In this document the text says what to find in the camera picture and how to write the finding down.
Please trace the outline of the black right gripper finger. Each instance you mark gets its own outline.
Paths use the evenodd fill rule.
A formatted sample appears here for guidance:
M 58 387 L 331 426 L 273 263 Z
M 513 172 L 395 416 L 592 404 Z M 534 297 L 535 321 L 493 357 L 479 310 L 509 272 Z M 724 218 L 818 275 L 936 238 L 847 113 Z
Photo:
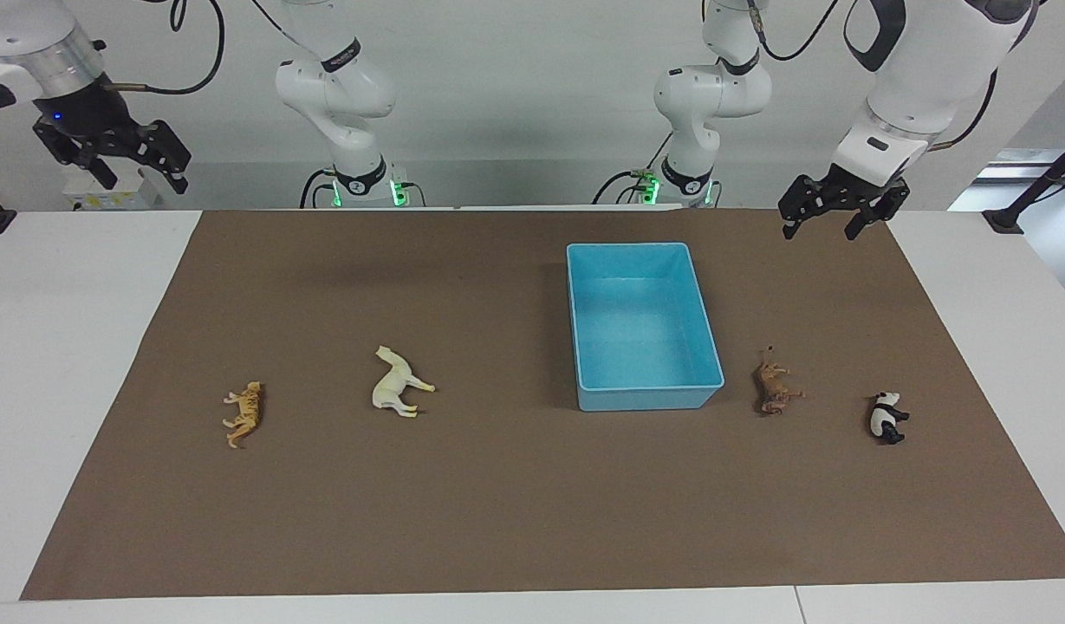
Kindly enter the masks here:
M 101 188 L 113 190 L 117 181 L 119 181 L 119 178 L 113 173 L 111 166 L 100 155 L 82 154 L 81 169 L 91 173 L 94 179 L 100 183 Z
M 175 193 L 185 194 L 189 188 L 185 173 L 192 155 L 168 124 L 151 124 L 151 151 L 155 170 L 164 175 Z

